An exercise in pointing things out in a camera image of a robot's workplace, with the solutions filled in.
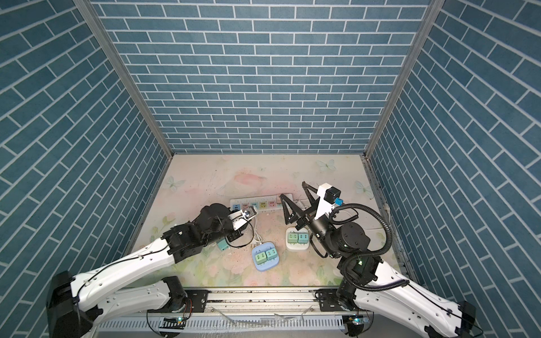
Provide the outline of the long white power strip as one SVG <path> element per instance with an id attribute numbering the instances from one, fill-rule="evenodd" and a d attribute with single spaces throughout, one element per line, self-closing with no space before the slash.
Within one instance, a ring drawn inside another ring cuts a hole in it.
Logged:
<path id="1" fill-rule="evenodd" d="M 269 201 L 276 201 L 276 208 L 269 208 Z M 260 197 L 242 197 L 230 200 L 230 209 L 232 211 L 240 210 L 242 208 L 254 206 L 257 211 L 281 211 L 283 209 L 279 195 L 266 195 Z"/>

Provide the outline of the blue square power socket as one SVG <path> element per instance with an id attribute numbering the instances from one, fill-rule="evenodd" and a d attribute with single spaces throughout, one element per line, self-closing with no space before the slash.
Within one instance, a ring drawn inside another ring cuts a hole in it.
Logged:
<path id="1" fill-rule="evenodd" d="M 280 263 L 278 251 L 272 242 L 265 242 L 253 248 L 252 260 L 260 272 L 270 270 Z"/>

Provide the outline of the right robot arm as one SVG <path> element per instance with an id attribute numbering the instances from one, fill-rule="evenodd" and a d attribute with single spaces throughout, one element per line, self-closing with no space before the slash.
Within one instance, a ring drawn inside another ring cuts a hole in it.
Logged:
<path id="1" fill-rule="evenodd" d="M 342 308 L 372 311 L 422 337 L 473 337 L 479 329 L 473 304 L 439 297 L 383 260 L 392 247 L 393 231 L 379 212 L 363 204 L 346 204 L 341 191 L 330 184 L 303 183 L 302 188 L 310 203 L 306 209 L 280 195 L 285 223 L 299 230 L 308 228 L 325 250 L 324 256 L 339 260 L 342 282 L 336 298 Z M 356 214 L 337 220 L 348 209 Z M 369 249 L 370 239 L 356 222 L 359 212 L 371 215 L 383 228 L 385 241 L 380 249 Z"/>

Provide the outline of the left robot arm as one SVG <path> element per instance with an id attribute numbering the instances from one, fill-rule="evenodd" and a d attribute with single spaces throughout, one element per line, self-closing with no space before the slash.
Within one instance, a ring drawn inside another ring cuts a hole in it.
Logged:
<path id="1" fill-rule="evenodd" d="M 85 337 L 115 317 L 138 311 L 182 311 L 187 293 L 177 277 L 146 287 L 128 286 L 140 278 L 200 254 L 223 239 L 236 240 L 258 211 L 246 206 L 231 211 L 211 204 L 184 224 L 175 225 L 142 249 L 105 266 L 74 275 L 65 270 L 51 279 L 46 314 L 51 337 Z"/>

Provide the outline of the white square power socket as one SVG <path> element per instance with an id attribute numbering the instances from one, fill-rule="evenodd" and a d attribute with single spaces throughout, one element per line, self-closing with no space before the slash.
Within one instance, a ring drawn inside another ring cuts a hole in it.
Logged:
<path id="1" fill-rule="evenodd" d="M 303 252 L 310 247 L 309 231 L 306 228 L 297 230 L 295 227 L 287 228 L 285 232 L 285 245 L 288 251 Z"/>

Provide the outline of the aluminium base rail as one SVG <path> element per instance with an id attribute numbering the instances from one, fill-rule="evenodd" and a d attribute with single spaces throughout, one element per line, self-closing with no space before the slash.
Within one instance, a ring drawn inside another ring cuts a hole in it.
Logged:
<path id="1" fill-rule="evenodd" d="M 128 305 L 134 290 L 118 292 L 100 304 L 104 314 L 86 337 L 105 332 L 153 332 L 159 337 L 187 333 L 337 328 L 351 337 L 366 332 L 376 314 L 422 337 L 453 337 L 460 326 L 458 310 L 446 301 L 409 284 L 386 292 L 338 291 L 324 287 L 188 290 L 178 311 L 146 313 L 153 291 Z"/>

